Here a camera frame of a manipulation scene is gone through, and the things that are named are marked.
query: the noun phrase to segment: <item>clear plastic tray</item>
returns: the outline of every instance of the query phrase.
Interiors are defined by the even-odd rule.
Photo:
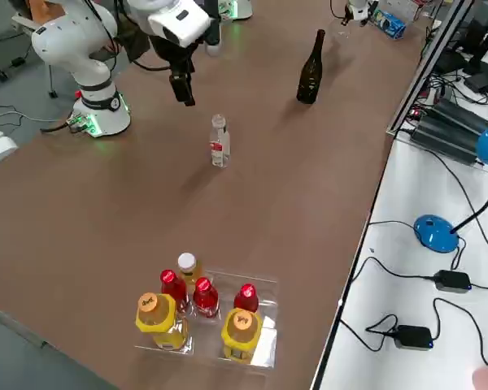
[[[188,339],[182,349],[164,350],[159,348],[150,335],[141,333],[136,348],[159,353],[183,354],[198,358],[204,362],[227,362],[239,366],[256,367],[260,370],[275,366],[277,347],[277,282],[266,279],[251,278],[243,275],[232,275],[224,272],[206,271],[219,293],[219,313],[214,318],[205,318],[198,314],[190,299],[186,318],[188,320]],[[228,359],[223,354],[223,342],[220,333],[228,312],[233,308],[233,299],[243,284],[252,283],[259,296],[257,313],[263,321],[259,343],[250,364],[241,364]]]

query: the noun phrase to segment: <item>bottle neck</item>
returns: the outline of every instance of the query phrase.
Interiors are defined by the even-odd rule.
[[[314,56],[320,57],[322,55],[322,48],[324,47],[324,37],[325,37],[325,31],[318,30],[318,33],[316,34],[315,45],[312,47],[312,52],[311,52],[312,57]]]

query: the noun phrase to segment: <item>white bottle cap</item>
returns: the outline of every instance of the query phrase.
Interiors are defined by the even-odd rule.
[[[177,259],[179,269],[183,272],[191,272],[197,266],[197,260],[191,253],[182,253]]]
[[[211,125],[214,128],[224,128],[226,126],[226,118],[221,114],[213,115],[213,118],[211,118]]]

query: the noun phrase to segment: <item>plastic water bottle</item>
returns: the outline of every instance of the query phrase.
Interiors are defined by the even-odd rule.
[[[210,133],[211,163],[219,168],[229,163],[229,133],[226,118],[220,114],[213,115]]]

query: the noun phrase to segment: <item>table surface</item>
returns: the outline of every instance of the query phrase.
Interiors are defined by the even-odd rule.
[[[444,157],[443,160],[458,175],[474,206],[482,206],[488,198],[488,172]],[[471,211],[455,179],[432,154],[396,141],[370,220],[413,224],[423,214],[460,222]],[[488,210],[480,221],[488,236]],[[488,286],[488,247],[481,232],[471,223],[460,235],[467,241],[467,248],[458,271],[467,272],[472,283]],[[450,269],[454,254],[426,249],[409,227],[383,224],[368,227],[351,275],[356,275],[369,256],[375,256],[387,268],[402,275],[433,275],[441,269]],[[432,307],[435,297],[461,305],[473,314],[482,330],[488,360],[488,291],[478,288],[467,294],[439,292],[431,282],[396,278],[375,262],[369,262],[351,285],[342,319],[372,347],[379,345],[380,337],[364,329],[391,313],[398,315],[399,323],[428,327],[435,336],[437,320]],[[325,372],[319,388],[473,390],[472,373],[484,365],[476,329],[468,315],[448,304],[438,302],[438,311],[442,333],[429,352],[397,349],[388,339],[379,353],[372,353],[340,325],[329,360],[323,366]]]
[[[166,72],[130,67],[116,81],[133,109],[127,132],[40,136],[0,164],[0,310],[121,388],[298,390],[314,375],[420,37],[352,26],[340,41],[325,2],[257,2],[254,13],[224,27],[220,58],[195,54],[197,106],[175,101]],[[302,106],[299,72],[320,27],[324,80]],[[225,170],[210,164],[216,113],[232,137]],[[185,251],[279,281],[268,377],[134,348],[137,298]]]

